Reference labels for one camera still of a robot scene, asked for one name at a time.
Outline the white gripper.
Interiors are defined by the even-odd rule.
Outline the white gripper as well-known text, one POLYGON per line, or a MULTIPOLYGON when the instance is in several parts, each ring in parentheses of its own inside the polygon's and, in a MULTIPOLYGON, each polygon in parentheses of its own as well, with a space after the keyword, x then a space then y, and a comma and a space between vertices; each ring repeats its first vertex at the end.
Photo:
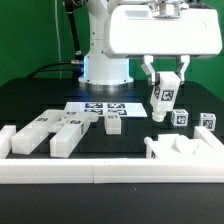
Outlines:
POLYGON ((152 56, 181 55, 176 58, 176 75, 183 84, 190 56, 212 57, 221 49, 215 9, 190 8, 179 19, 168 19, 153 17, 147 5, 121 5, 104 26, 104 54, 109 58, 143 56, 141 67, 151 84, 156 75, 152 56))

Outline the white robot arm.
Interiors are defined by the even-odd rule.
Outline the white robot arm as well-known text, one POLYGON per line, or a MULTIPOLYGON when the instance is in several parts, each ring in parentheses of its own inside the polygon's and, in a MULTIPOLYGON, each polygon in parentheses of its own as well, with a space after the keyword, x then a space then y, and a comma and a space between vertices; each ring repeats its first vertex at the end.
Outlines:
POLYGON ((155 85, 162 73, 157 58, 175 58, 180 80, 192 58, 213 57, 222 49, 218 13, 192 0, 63 0, 82 66, 78 81, 96 89, 130 85, 129 60, 139 58, 155 85), (90 49, 81 52, 74 12, 85 6, 90 23, 90 49))

